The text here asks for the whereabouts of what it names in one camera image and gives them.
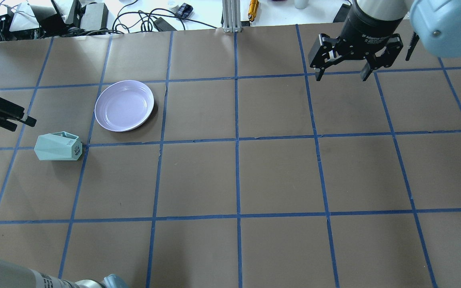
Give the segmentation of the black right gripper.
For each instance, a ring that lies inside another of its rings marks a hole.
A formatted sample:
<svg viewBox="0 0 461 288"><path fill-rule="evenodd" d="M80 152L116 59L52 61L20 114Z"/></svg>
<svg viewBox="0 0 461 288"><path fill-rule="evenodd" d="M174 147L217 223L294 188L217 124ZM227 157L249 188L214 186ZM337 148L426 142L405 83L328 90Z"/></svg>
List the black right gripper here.
<svg viewBox="0 0 461 288"><path fill-rule="evenodd" d="M404 47L395 31L406 14L406 5L352 5L339 37L319 34L309 51L315 80L321 81L327 68L334 65L337 45L343 60L366 59L360 72L362 81L379 68L391 67Z"/></svg>

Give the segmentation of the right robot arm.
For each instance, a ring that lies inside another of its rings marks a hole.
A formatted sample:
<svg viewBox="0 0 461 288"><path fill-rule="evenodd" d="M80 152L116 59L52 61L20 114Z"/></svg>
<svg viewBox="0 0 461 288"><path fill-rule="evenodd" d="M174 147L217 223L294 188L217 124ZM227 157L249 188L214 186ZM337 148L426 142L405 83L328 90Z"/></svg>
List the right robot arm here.
<svg viewBox="0 0 461 288"><path fill-rule="evenodd" d="M316 79L348 60L366 61L362 80L391 67L404 47L396 29L406 16L413 29L406 60L418 43L436 57L461 57L461 0L353 0L339 36L319 34L309 52Z"/></svg>

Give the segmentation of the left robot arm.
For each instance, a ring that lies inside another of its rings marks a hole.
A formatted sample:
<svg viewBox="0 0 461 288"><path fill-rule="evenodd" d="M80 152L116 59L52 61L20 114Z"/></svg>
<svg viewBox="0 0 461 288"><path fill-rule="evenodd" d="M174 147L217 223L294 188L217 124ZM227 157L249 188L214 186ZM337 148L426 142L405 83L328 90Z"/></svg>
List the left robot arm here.
<svg viewBox="0 0 461 288"><path fill-rule="evenodd" d="M36 119L24 113L24 107L0 97L0 127L14 132L16 123L35 126ZM127 288L126 282L110 274L99 282L91 279L72 282L0 259L0 288Z"/></svg>

